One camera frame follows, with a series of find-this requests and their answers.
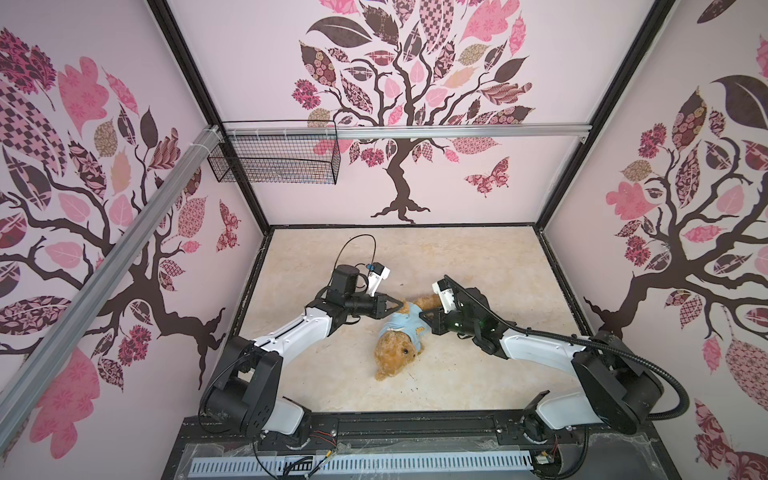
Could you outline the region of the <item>light blue fleece hoodie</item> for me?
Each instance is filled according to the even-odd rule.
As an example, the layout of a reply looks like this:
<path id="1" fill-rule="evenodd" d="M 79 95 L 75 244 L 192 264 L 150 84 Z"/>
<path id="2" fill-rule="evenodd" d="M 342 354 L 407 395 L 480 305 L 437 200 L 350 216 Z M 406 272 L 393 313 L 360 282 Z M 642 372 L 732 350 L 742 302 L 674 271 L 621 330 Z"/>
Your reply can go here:
<path id="1" fill-rule="evenodd" d="M 420 317 L 422 309 L 418 305 L 407 302 L 405 306 L 408 307 L 407 312 L 393 313 L 379 332 L 379 337 L 387 333 L 403 333 L 409 337 L 416 351 L 421 353 L 423 351 L 422 340 L 431 332 L 431 327 Z"/>

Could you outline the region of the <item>brown plush teddy bear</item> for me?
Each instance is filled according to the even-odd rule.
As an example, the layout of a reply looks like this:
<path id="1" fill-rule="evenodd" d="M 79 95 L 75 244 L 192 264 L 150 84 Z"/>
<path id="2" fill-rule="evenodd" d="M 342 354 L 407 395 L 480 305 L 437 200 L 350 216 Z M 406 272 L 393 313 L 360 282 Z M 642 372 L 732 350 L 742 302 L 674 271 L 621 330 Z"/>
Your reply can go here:
<path id="1" fill-rule="evenodd" d="M 419 297 L 413 301 L 418 305 L 422 312 L 441 308 L 440 300 L 437 295 L 427 295 Z M 407 312 L 408 307 L 405 306 L 405 302 L 400 311 Z M 377 381 L 383 381 L 387 378 L 394 377 L 402 372 L 408 365 L 413 363 L 419 355 L 424 352 L 425 338 L 422 340 L 423 351 L 418 353 L 416 348 L 409 340 L 409 337 L 403 333 L 387 333 L 382 337 L 378 336 L 377 343 L 373 351 L 373 357 L 376 364 L 375 379 Z"/>

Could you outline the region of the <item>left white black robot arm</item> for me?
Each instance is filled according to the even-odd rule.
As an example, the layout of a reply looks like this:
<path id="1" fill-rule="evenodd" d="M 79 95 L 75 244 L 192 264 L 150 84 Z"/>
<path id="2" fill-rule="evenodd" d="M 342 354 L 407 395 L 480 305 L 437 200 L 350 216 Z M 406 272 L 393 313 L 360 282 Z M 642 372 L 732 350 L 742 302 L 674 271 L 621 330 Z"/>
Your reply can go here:
<path id="1" fill-rule="evenodd" d="M 306 442 L 311 411 L 278 396 L 282 368 L 346 325 L 350 316 L 380 320 L 402 307 L 378 291 L 389 274 L 379 262 L 368 265 L 365 288 L 359 290 L 360 270 L 337 266 L 329 284 L 294 320 L 256 339 L 230 338 L 201 397 L 198 418 L 211 418 L 226 433 L 247 438 L 275 433 L 292 443 Z"/>

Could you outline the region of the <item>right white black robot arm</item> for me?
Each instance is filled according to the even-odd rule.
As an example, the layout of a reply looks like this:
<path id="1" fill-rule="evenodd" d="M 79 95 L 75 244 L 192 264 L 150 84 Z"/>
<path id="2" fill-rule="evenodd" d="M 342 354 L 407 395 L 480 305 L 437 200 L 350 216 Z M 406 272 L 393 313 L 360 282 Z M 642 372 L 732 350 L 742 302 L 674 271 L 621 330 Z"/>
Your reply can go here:
<path id="1" fill-rule="evenodd" d="M 568 427 L 604 424 L 634 434 L 663 395 L 650 368 L 629 359 L 630 350 L 610 335 L 555 339 L 504 323 L 476 288 L 432 285 L 438 307 L 424 308 L 420 318 L 437 335 L 453 331 L 468 337 L 484 353 L 505 360 L 527 361 L 573 376 L 579 387 L 552 397 L 545 390 L 529 402 L 519 420 L 526 438 L 542 443 Z"/>

